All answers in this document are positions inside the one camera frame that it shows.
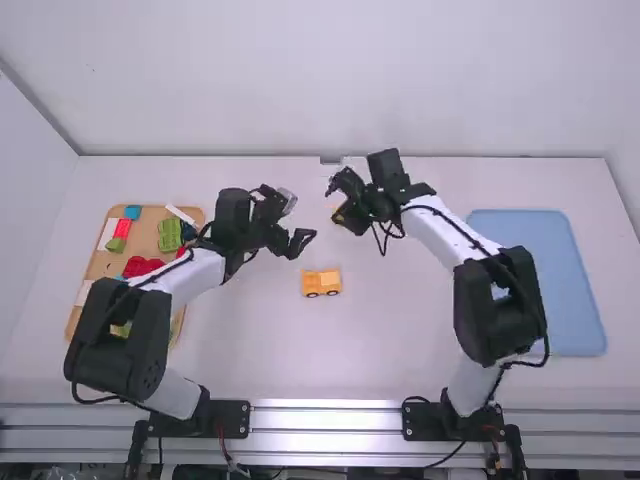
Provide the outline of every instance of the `red toy block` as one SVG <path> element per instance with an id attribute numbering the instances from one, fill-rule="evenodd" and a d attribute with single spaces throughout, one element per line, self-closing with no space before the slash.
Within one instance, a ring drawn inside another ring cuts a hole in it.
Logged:
<path id="1" fill-rule="evenodd" d="M 155 269 L 163 267 L 165 263 L 159 258 L 151 258 L 147 260 L 144 257 L 135 255 L 127 260 L 122 276 L 124 278 L 139 277 L 153 272 Z"/>
<path id="2" fill-rule="evenodd" d="M 113 233 L 114 238 L 127 238 L 127 236 L 129 236 L 129 230 L 131 229 L 131 223 L 133 223 L 133 220 L 131 220 L 130 218 L 118 219 L 116 231 Z"/>

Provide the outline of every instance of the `yellow toy car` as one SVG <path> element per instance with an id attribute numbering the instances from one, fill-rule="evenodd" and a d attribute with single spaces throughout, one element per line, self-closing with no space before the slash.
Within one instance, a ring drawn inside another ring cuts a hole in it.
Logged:
<path id="1" fill-rule="evenodd" d="M 341 291 L 340 270 L 302 271 L 302 294 L 305 297 L 314 298 L 321 294 L 333 296 Z"/>

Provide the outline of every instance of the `green toy block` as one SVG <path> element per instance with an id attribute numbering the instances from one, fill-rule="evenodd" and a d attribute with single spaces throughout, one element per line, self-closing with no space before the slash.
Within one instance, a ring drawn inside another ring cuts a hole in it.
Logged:
<path id="1" fill-rule="evenodd" d="M 171 217 L 162 220 L 158 223 L 158 233 L 160 235 L 180 235 L 180 219 L 178 217 Z"/>
<path id="2" fill-rule="evenodd" d="M 111 240 L 107 242 L 105 248 L 109 250 L 111 253 L 122 253 L 124 251 L 124 246 L 127 244 L 127 241 L 121 237 L 113 237 Z"/>
<path id="3" fill-rule="evenodd" d="M 182 246 L 182 240 L 180 239 L 180 233 L 160 235 L 158 240 L 158 249 L 162 253 L 171 253 L 177 251 Z"/>

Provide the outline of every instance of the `blue toy block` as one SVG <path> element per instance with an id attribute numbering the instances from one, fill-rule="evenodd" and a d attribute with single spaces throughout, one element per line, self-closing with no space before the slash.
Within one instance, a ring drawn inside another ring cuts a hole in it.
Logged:
<path id="1" fill-rule="evenodd" d="M 127 205 L 124 207 L 124 217 L 130 218 L 134 222 L 140 218 L 140 212 L 142 211 L 142 206 L 140 205 Z"/>

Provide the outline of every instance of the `metal frame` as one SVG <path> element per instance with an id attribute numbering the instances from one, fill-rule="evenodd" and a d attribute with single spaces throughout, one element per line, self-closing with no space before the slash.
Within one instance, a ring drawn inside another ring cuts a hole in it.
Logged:
<path id="1" fill-rule="evenodd" d="M 257 400 L 252 405 L 249 438 L 227 442 L 236 460 L 249 465 L 420 467 L 456 445 L 404 441 L 397 401 Z M 119 404 L 0 404 L 0 462 L 122 463 L 133 424 L 147 415 Z M 640 410 L 506 406 L 504 416 L 520 426 L 530 468 L 640 469 Z M 224 463 L 215 439 L 166 438 L 163 452 L 167 464 Z M 483 446 L 470 443 L 444 466 L 482 468 L 483 456 Z M 150 439 L 144 462 L 157 461 L 157 441 Z"/>

